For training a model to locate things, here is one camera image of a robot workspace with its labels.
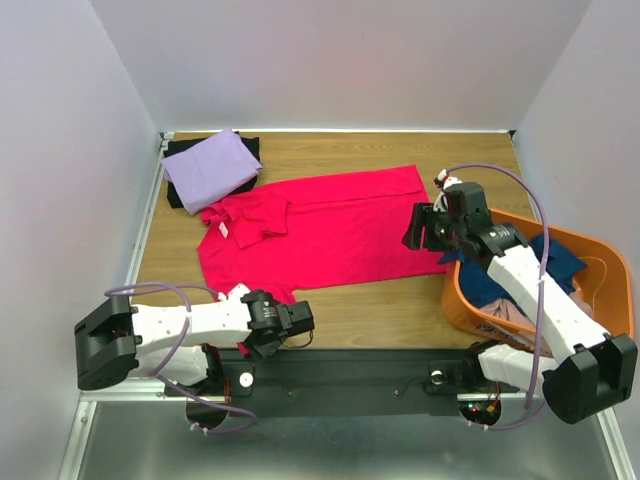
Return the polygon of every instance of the red fabric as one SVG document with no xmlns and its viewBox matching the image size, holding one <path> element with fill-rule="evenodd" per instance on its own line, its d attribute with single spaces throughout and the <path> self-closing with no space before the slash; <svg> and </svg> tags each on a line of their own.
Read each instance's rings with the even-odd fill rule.
<svg viewBox="0 0 640 480">
<path fill-rule="evenodd" d="M 443 273 L 440 254 L 401 243 L 413 204 L 426 201 L 415 166 L 288 180 L 224 198 L 202 211 L 210 225 L 198 248 L 205 281 L 223 292 L 244 283 L 289 303 L 297 289 Z"/>
</svg>

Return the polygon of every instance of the white round button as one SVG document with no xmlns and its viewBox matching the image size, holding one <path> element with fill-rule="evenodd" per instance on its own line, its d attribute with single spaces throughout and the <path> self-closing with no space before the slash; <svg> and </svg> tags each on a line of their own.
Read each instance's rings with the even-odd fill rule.
<svg viewBox="0 0 640 480">
<path fill-rule="evenodd" d="M 253 385 L 253 375 L 251 375 L 249 372 L 245 372 L 240 375 L 240 385 L 242 385 L 244 388 L 249 388 L 251 385 Z"/>
</svg>

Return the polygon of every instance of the beige cloth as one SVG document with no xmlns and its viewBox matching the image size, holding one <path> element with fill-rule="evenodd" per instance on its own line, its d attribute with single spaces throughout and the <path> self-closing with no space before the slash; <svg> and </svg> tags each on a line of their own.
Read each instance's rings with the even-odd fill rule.
<svg viewBox="0 0 640 480">
<path fill-rule="evenodd" d="M 589 317 L 593 317 L 593 309 L 591 308 L 591 305 L 585 302 L 578 292 L 570 293 L 569 298 L 571 298 L 571 300 L 580 307 L 580 310 L 589 315 Z M 533 322 L 523 315 L 511 300 L 499 298 L 498 300 L 482 307 L 480 311 L 493 315 L 494 317 L 498 317 L 502 320 L 508 320 L 517 325 L 522 325 L 523 327 L 533 327 Z"/>
</svg>

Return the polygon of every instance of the black cable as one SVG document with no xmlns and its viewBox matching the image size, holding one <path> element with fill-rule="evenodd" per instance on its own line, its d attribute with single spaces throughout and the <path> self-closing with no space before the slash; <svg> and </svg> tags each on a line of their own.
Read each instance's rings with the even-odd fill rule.
<svg viewBox="0 0 640 480">
<path fill-rule="evenodd" d="M 301 348 L 306 348 L 309 345 L 311 345 L 311 343 L 313 342 L 313 330 L 311 330 L 309 332 L 309 341 L 307 343 L 305 343 L 304 345 L 295 345 L 295 346 L 287 346 L 284 344 L 284 342 L 282 341 L 282 339 L 280 339 L 280 345 L 282 345 L 284 348 L 288 348 L 290 350 L 300 350 Z"/>
</svg>

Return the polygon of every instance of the white wall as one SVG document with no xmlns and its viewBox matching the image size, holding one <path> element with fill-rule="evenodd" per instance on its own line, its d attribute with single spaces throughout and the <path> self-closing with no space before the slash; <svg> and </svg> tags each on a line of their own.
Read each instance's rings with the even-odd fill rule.
<svg viewBox="0 0 640 480">
<path fill-rule="evenodd" d="M 589 0 L 92 0 L 162 130 L 512 129 Z"/>
<path fill-rule="evenodd" d="M 515 135 L 550 220 L 615 245 L 634 281 L 640 341 L 640 2 L 594 0 Z M 640 379 L 620 427 L 640 474 Z"/>
<path fill-rule="evenodd" d="M 0 71 L 0 478 L 43 480 L 78 401 L 73 325 L 124 279 L 158 135 L 87 0 L 3 2 Z"/>
</svg>

